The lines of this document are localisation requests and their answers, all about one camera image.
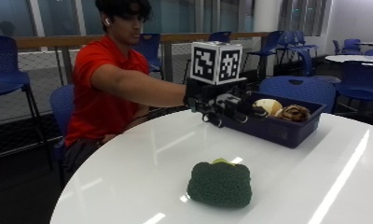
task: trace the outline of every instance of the man's hand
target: man's hand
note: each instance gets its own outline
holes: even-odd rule
[[[113,134],[107,134],[103,136],[103,139],[98,142],[98,146],[102,147],[107,142],[111,141],[113,138],[115,138],[117,135],[113,133]]]

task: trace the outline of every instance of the green plush toy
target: green plush toy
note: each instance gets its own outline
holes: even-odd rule
[[[188,194],[199,202],[242,208],[251,203],[251,171],[246,165],[218,159],[200,162],[192,171]]]

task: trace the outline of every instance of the white table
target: white table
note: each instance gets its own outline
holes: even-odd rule
[[[192,201],[194,166],[218,158],[252,172],[252,203]],[[118,136],[69,182],[51,224],[373,223],[373,126],[329,114],[296,149],[179,112]]]
[[[327,60],[336,62],[336,63],[343,63],[345,61],[361,61],[361,62],[369,62],[373,63],[373,56],[367,56],[367,55],[333,55],[333,56],[327,56]]]

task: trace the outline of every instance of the man's arm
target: man's arm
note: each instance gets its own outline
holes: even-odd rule
[[[150,106],[149,105],[139,105],[139,110],[137,112],[137,115],[134,117],[142,117],[146,116],[150,113]],[[138,120],[135,120],[134,122],[131,122],[127,127],[125,128],[125,130],[130,130],[131,128],[137,127],[139,124],[145,123],[149,120],[149,118],[141,118]]]
[[[142,105],[171,107],[184,105],[186,86],[162,81],[143,72],[123,70],[113,64],[98,68],[91,77],[95,88]]]

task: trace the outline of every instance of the white wall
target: white wall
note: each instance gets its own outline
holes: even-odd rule
[[[328,24],[327,53],[335,53],[333,39],[373,41],[373,0],[335,0]]]

